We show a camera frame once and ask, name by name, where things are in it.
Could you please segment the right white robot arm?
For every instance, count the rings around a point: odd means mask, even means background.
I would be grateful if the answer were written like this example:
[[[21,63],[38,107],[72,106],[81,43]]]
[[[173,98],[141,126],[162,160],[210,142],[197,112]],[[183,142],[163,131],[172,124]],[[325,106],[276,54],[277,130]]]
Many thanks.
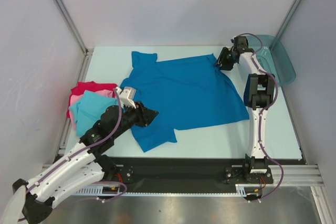
[[[240,34],[231,39],[230,48],[222,48],[215,66],[231,71],[235,64],[247,73],[243,102],[249,113],[249,147],[241,167],[226,168],[229,184],[257,184],[272,181],[265,148],[266,119],[268,110],[276,102],[279,87],[273,74],[267,72],[257,60],[257,52],[263,48],[262,40],[251,33]]]

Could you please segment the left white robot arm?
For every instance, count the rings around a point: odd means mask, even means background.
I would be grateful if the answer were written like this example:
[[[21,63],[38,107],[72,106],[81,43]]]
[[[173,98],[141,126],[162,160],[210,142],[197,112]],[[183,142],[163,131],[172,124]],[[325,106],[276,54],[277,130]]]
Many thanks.
[[[158,114],[141,102],[126,110],[119,105],[108,107],[68,154],[36,177],[13,183],[14,191],[21,186],[26,188],[24,219],[41,223],[59,203],[81,188],[101,180],[112,181],[118,169],[105,152],[124,132],[133,126],[149,126]]]

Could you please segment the blue t shirt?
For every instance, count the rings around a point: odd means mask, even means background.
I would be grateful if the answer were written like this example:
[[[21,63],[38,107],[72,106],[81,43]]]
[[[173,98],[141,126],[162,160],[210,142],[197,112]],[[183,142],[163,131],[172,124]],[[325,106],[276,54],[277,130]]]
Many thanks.
[[[158,112],[149,126],[131,129],[142,151],[175,143],[175,130],[249,119],[234,84],[215,65],[213,54],[158,61],[157,54],[134,51],[131,58],[133,69],[121,87],[134,88],[134,101]]]

